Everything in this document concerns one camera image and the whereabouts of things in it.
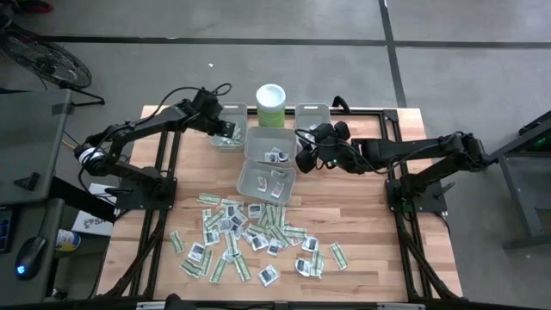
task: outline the green label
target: green label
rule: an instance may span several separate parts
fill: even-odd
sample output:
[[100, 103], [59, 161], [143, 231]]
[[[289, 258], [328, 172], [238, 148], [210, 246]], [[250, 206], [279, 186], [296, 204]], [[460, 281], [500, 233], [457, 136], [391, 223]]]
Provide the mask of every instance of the green label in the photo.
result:
[[278, 112], [258, 111], [258, 125], [261, 127], [284, 127], [285, 109]]

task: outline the wooden tabletop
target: wooden tabletop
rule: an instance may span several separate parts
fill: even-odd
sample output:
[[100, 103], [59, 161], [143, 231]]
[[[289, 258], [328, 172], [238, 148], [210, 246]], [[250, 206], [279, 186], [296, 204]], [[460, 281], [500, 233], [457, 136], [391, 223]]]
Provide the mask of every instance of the wooden tabletop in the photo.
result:
[[[154, 106], [145, 106], [142, 117]], [[398, 109], [403, 140], [426, 138], [419, 109]], [[333, 116], [332, 121], [346, 121], [353, 138], [380, 138], [379, 121], [373, 116]], [[256, 126], [256, 116], [249, 117], [249, 127]], [[293, 117], [285, 126], [292, 128]], [[136, 141], [131, 164], [153, 166], [159, 134]], [[170, 148], [167, 147], [165, 165]], [[387, 210], [384, 176], [374, 173], [351, 175], [340, 169], [313, 170], [302, 174], [297, 169], [291, 201], [286, 206], [286, 220], [291, 226], [304, 227], [320, 241], [325, 254], [323, 278], [304, 277], [294, 269], [297, 257], [311, 259], [311, 253], [298, 245], [281, 251], [277, 257], [266, 251], [254, 252], [243, 240], [238, 241], [252, 279], [241, 282], [234, 264], [230, 263], [219, 284], [208, 281], [219, 256], [226, 249], [221, 238], [213, 245], [214, 257], [208, 276], [195, 279], [179, 269], [194, 241], [203, 244], [201, 211], [215, 206], [199, 203], [200, 193], [219, 195], [238, 201], [254, 202], [241, 196], [236, 183], [245, 156], [219, 153], [209, 144], [208, 136], [189, 130], [182, 136], [176, 177], [176, 203], [169, 212], [164, 232], [163, 250], [158, 267], [154, 297], [163, 300], [171, 293], [188, 300], [227, 301], [406, 301], [406, 286], [399, 254], [398, 235], [393, 215]], [[430, 160], [408, 162], [410, 172], [421, 171]], [[143, 211], [132, 211], [117, 220], [103, 265], [98, 294], [108, 291], [133, 261], [138, 249]], [[455, 268], [454, 254], [442, 220], [433, 214], [420, 214], [419, 225], [424, 251], [437, 274], [456, 294], [461, 286]], [[177, 255], [169, 242], [169, 233], [177, 230], [186, 251]], [[348, 259], [348, 268], [338, 270], [329, 245], [338, 241]], [[150, 258], [145, 262], [142, 286], [145, 286]], [[269, 264], [281, 277], [265, 288], [258, 272]], [[421, 292], [418, 267], [412, 264], [416, 288]]]

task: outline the gray floor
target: gray floor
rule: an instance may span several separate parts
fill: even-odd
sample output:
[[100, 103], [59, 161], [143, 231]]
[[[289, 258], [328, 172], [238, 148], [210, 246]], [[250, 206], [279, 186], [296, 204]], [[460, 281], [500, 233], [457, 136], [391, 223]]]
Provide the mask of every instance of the gray floor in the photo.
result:
[[[57, 0], [51, 15], [20, 24], [43, 34], [197, 38], [384, 39], [375, 0]], [[396, 40], [549, 41], [545, 0], [387, 0]], [[89, 91], [108, 105], [81, 108], [67, 131], [78, 139], [139, 116], [181, 85], [231, 82], [225, 100], [253, 104], [258, 86], [282, 85], [289, 104], [343, 96], [356, 107], [396, 107], [387, 49], [375, 46], [66, 44], [93, 72]], [[407, 105], [420, 108], [429, 136], [473, 132], [491, 152], [551, 108], [551, 50], [398, 48]], [[0, 59], [0, 87], [40, 90], [37, 77]], [[76, 181], [62, 153], [58, 174]], [[464, 295], [550, 308], [549, 249], [504, 252], [523, 231], [498, 167], [458, 173], [448, 194], [452, 243]], [[88, 295], [101, 255], [71, 259], [58, 284]]]

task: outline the bicycle tire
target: bicycle tire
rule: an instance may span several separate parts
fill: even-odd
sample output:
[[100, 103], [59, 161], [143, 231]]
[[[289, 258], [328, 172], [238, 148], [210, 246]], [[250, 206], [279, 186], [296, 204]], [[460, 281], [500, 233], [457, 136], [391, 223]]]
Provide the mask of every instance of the bicycle tire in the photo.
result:
[[60, 88], [81, 90], [91, 85], [90, 69], [63, 47], [40, 42], [39, 35], [15, 24], [0, 40], [0, 49], [17, 64]]

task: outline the plastic bin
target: plastic bin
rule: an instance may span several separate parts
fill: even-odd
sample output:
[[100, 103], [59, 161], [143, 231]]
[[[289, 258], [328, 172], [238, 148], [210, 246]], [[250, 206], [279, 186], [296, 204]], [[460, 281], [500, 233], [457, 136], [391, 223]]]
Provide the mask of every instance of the plastic bin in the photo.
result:
[[[265, 162], [264, 154], [270, 152], [274, 146], [282, 150], [282, 152], [288, 153], [289, 161], [284, 163]], [[251, 127], [247, 133], [247, 142], [245, 144], [245, 156], [247, 159], [277, 167], [290, 167], [294, 163], [296, 150], [297, 145], [293, 129]]]
[[[283, 178], [271, 176], [271, 171], [276, 170], [285, 172], [286, 176]], [[263, 193], [257, 188], [260, 186], [257, 177], [265, 177], [268, 183], [266, 192]], [[247, 159], [241, 169], [241, 174], [238, 180], [238, 192], [241, 195], [247, 195], [261, 199], [266, 202], [282, 203], [285, 204], [291, 199], [291, 193], [293, 192], [294, 180], [296, 178], [296, 170], [293, 168], [280, 168], [274, 167], [268, 164], [260, 164], [254, 160]], [[272, 190], [276, 187], [277, 182], [284, 183], [283, 191], [279, 198], [272, 196]]]
[[302, 103], [294, 107], [294, 127], [310, 130], [311, 125], [331, 123], [331, 112], [327, 104]]
[[247, 105], [244, 103], [222, 103], [221, 105], [224, 109], [220, 112], [219, 118], [224, 121], [234, 122], [241, 128], [239, 134], [241, 134], [240, 140], [243, 141], [243, 144], [239, 146], [228, 145], [222, 142], [222, 137], [216, 135], [210, 138], [210, 142], [219, 152], [242, 152], [245, 148], [248, 131]]

